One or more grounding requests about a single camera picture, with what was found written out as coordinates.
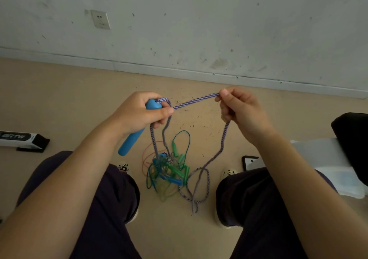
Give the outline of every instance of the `braided rope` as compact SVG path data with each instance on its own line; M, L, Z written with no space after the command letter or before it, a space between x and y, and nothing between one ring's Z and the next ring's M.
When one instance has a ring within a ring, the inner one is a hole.
M202 96L202 97L199 97L199 98L196 98L196 99L192 99L190 101L187 101L187 102L184 102L184 103L181 103L177 106L174 106L174 109L177 110L179 108L183 108L183 107L186 107L190 104L193 104L193 103L197 103L197 102L200 102L200 101L203 101L205 99L209 99L209 98L212 98L212 97L215 97L215 96L218 96L219 94L218 93L212 93L212 94L208 94L208 95L205 95L205 96ZM171 102L169 99L167 98L160 98L158 100L156 100L157 103L162 103L162 102L167 102L170 107L172 107L171 105ZM171 121L171 117L168 117L168 121L165 125L165 127L163 128L162 130L162 142L163 142L163 145L165 146L167 152L168 152L168 156L170 157L170 159L174 160L174 158L172 157L172 154L170 153L169 149L168 149L168 145L166 144L166 140L165 140L165 131L166 129L168 128L169 124L170 124L170 121ZM226 132L228 131L228 126L229 126L229 122L225 124L225 128L224 128L224 131L222 133L222 137L221 137L221 147L220 147L220 150L209 160L207 161L207 163L205 165L203 165L202 167L199 167L197 169L195 169L192 173L190 173L190 175L188 176L188 179L186 181L186 190L188 191L190 197L186 196L182 191L181 191L181 188L179 187L178 190L179 190L179 193L180 195L186 199L187 201L191 202L192 203L192 211L193 213L197 213L198 212L198 204L199 203L203 203L207 200L208 198L208 195L209 195L209 188L210 188L210 178L209 178L209 171L208 169L206 168L212 161L214 161L223 151L224 149L224 141L225 141L225 137L226 137ZM159 154L158 154L158 150L157 150L157 145L156 145L156 140L154 138L154 128L153 128L153 124L150 125L150 132L151 132L151 138L152 138L152 144L154 146L154 153L156 154L156 157L159 157ZM198 180L196 182L196 185L195 185L195 188L194 188L194 191L193 193L189 190L189 187L188 187L188 181L189 179L192 177L192 175L199 171L200 170L200 175L198 177ZM198 187L198 184L200 183L200 179L202 177L202 174L203 174L203 171L206 171L207 173L207 189L206 189L206 196L204 197L204 199L202 200L195 200L194 199L194 196L195 196L195 193L197 191L197 187Z

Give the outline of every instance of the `hand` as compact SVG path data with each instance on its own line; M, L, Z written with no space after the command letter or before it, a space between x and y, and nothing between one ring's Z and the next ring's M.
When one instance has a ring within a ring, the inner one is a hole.
M220 96L217 96L215 101L221 101L223 121L233 120L244 137L253 145L256 145L265 136L275 133L266 112L254 94L233 86L220 90Z
M108 118L108 121L114 122L120 137L139 131L150 123L154 124L154 128L158 128L174 113L174 108L166 102L161 103L162 109L146 109L145 105L149 99L159 98L162 96L154 92L134 92Z

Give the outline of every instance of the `pant leg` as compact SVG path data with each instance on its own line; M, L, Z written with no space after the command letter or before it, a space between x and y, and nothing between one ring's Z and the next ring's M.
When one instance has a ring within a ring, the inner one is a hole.
M62 151L45 159L26 183L17 206L71 153ZM135 181L109 164L70 258L140 258L125 227L134 217L139 201Z
M328 178L319 174L334 188ZM216 190L216 209L224 225L243 227L231 259L307 258L266 168L223 179Z

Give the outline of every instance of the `blue handle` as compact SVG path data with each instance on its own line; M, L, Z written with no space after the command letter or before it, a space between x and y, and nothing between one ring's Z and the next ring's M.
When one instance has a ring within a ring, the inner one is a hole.
M162 105L157 103L156 100L154 100L154 99L150 99L146 103L146 109L147 110L155 110L155 109L161 109L161 108L162 108ZM140 131L137 131L135 133L130 134L127 137L127 139L125 139L124 143L122 144L122 146L118 150L118 154L120 154L121 156L126 155L129 152L129 150L131 149L131 147L134 145L134 143L137 141L139 136L142 134L143 131L144 131L144 128L141 129Z

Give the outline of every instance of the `wall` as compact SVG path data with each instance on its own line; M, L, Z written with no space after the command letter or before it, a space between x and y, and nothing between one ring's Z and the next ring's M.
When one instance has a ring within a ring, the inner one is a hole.
M368 97L368 0L0 3L3 57Z

